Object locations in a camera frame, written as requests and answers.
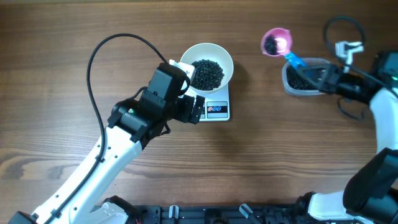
pink measuring cup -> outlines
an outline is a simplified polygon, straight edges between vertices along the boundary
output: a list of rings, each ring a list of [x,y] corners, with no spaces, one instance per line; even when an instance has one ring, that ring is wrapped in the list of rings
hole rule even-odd
[[[277,43],[277,55],[270,55],[265,49],[266,39],[273,35]],[[264,55],[271,57],[282,57],[290,53],[293,40],[290,31],[283,28],[273,28],[269,30],[261,39],[261,51]]]

black beans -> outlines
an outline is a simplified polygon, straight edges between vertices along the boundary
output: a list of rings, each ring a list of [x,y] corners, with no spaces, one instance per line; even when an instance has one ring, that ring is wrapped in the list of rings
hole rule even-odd
[[[316,90],[316,88],[306,79],[303,79],[296,70],[289,66],[286,69],[287,82],[296,90]]]
[[[192,87],[205,91],[220,87],[224,73],[217,62],[203,59],[193,62],[192,65],[197,71],[191,84]]]
[[[264,48],[266,49],[267,53],[269,53],[270,55],[278,54],[276,40],[273,35],[269,35],[266,38],[266,43],[265,43]]]

wood grain surface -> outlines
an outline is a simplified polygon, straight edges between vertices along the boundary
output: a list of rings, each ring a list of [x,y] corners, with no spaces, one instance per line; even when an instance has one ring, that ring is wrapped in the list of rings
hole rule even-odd
[[[342,190],[376,152],[373,117],[339,113],[335,96],[297,98],[283,90],[284,60],[261,54],[273,27],[290,29],[294,52],[335,62],[322,42],[327,19],[355,17],[366,28],[368,70],[379,50],[398,47],[394,1],[151,1],[0,6],[0,222],[32,212],[88,154],[100,135],[86,89],[86,66],[105,37],[128,32],[178,60],[212,42],[234,60],[231,120],[183,124],[151,141],[106,194],[132,204],[293,202]],[[331,38],[356,40],[351,26]],[[147,85],[159,58],[134,39],[106,44],[92,69],[104,122],[113,105]],[[364,106],[349,106],[357,113]]]

bowl of black beans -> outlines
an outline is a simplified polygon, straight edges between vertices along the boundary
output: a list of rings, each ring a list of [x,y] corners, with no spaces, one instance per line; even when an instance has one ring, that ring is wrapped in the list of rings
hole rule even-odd
[[[180,61],[195,67],[195,73],[190,77],[190,88],[199,95],[215,93],[222,89],[234,72],[231,56],[216,44],[196,44],[182,55]]]

white scale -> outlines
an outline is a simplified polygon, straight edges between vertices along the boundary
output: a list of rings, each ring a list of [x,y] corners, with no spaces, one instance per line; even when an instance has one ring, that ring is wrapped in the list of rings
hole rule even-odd
[[[182,62],[175,62],[174,60],[169,61],[169,64],[174,65],[183,71],[185,71],[189,78],[192,77],[192,73],[195,69],[192,65],[188,65]],[[183,84],[182,89],[185,89],[187,84]],[[191,88],[185,93],[188,96],[197,97],[197,93]],[[212,94],[201,95],[205,97],[205,105],[200,116],[200,121],[227,121],[230,118],[229,110],[229,91],[228,84],[222,89]]]

